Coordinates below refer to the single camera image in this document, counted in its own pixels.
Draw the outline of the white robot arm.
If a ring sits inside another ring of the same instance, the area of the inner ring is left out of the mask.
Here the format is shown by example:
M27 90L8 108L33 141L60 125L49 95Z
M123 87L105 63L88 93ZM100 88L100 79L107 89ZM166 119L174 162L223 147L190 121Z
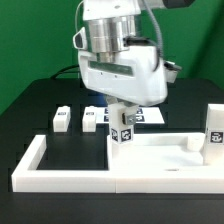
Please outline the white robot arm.
M124 111L125 125L136 122L139 106L152 106L167 97L167 84L181 70L163 57L163 40L155 19L157 40L143 37L139 17L143 10L184 8L195 0L83 0L84 26L73 37L83 83L106 95Z

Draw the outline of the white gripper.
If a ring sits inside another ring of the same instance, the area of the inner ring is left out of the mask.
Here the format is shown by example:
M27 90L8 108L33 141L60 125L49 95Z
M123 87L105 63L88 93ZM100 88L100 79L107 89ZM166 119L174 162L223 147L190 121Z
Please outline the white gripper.
M163 60L153 46L131 46L128 51L116 54L114 63L98 63L95 54L80 50L78 62L84 85L107 94L104 99L108 105L116 104L119 98L152 106L167 97ZM124 108L122 122L125 125L136 123L137 105Z

